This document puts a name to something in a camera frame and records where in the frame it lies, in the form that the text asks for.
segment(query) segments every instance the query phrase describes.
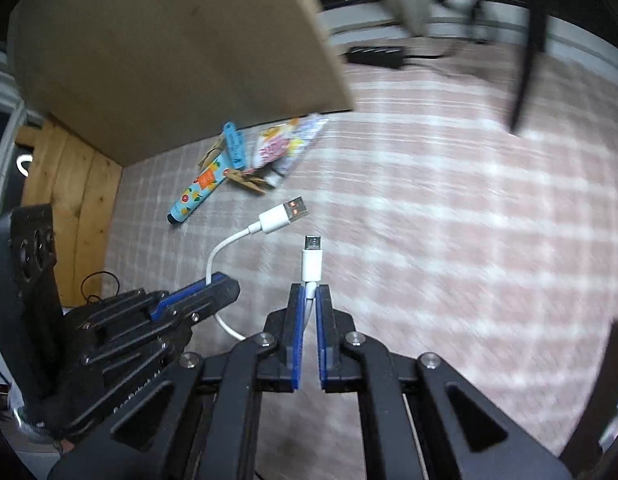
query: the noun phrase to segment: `screw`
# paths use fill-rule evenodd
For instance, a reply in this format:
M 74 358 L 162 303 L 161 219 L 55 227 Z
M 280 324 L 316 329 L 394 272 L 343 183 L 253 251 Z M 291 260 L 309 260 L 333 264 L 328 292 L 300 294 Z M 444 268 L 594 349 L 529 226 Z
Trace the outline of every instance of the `screw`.
M 253 336 L 253 338 L 256 341 L 256 344 L 258 346 L 262 346 L 262 348 L 266 348 L 267 346 L 272 345 L 273 342 L 276 340 L 276 338 L 273 337 L 269 332 L 260 332 L 259 334 Z
M 178 364 L 183 368 L 195 368 L 199 362 L 200 356 L 193 352 L 184 352 L 178 359 Z
M 349 332 L 345 336 L 345 341 L 353 346 L 360 346 L 367 340 L 362 332 Z
M 420 356 L 420 362 L 424 364 L 430 370 L 435 370 L 440 366 L 442 360 L 440 359 L 438 354 L 434 352 L 425 352 Z

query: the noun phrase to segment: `wooden panel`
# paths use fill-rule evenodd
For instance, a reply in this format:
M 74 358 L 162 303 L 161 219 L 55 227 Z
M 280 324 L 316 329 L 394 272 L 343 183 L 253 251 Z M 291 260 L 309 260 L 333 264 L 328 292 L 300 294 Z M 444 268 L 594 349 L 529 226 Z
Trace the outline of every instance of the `wooden panel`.
M 317 0 L 21 0 L 16 80 L 123 166 L 238 127 L 349 109 Z
M 22 205 L 51 202 L 58 164 L 67 137 L 67 132 L 56 127 L 52 121 L 45 121 L 42 125 L 33 161 L 28 168 L 29 176 L 22 191 Z
M 75 248 L 82 199 L 94 154 L 92 147 L 77 137 L 67 136 L 51 197 L 57 252 L 55 283 L 65 306 L 81 303 L 74 296 Z
M 20 146 L 26 146 L 28 148 L 34 148 L 36 146 L 36 140 L 40 137 L 40 129 L 33 128 L 32 126 L 20 126 L 18 128 L 18 134 L 16 135 L 16 144 Z
M 96 153 L 84 190 L 78 236 L 75 247 L 74 300 L 83 300 L 82 280 L 92 272 L 102 270 L 105 264 L 108 228 L 111 223 L 122 167 L 110 158 Z M 84 284 L 84 295 L 100 295 L 100 276 Z

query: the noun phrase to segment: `pink checkered cloth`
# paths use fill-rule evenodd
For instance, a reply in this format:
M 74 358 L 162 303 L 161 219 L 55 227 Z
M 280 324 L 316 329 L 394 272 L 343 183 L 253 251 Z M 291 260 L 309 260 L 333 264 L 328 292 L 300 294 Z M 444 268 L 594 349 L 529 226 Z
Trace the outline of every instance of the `pink checkered cloth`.
M 618 86 L 541 56 L 511 136 L 520 54 L 468 44 L 430 68 L 347 67 L 355 111 L 332 115 L 282 187 L 256 197 L 225 182 L 178 228 L 166 214 L 210 141 L 126 168 L 106 268 L 123 289 L 175 290 L 204 275 L 219 241 L 301 195 L 307 218 L 217 257 L 242 287 L 230 325 L 259 332 L 299 280 L 304 235 L 321 235 L 323 282 L 358 330 L 394 352 L 438 352 L 560 452 L 618 315 Z M 190 348 L 232 344 L 209 320 Z M 356 397 L 321 392 L 313 320 L 301 390 L 264 396 L 257 468 L 364 477 Z

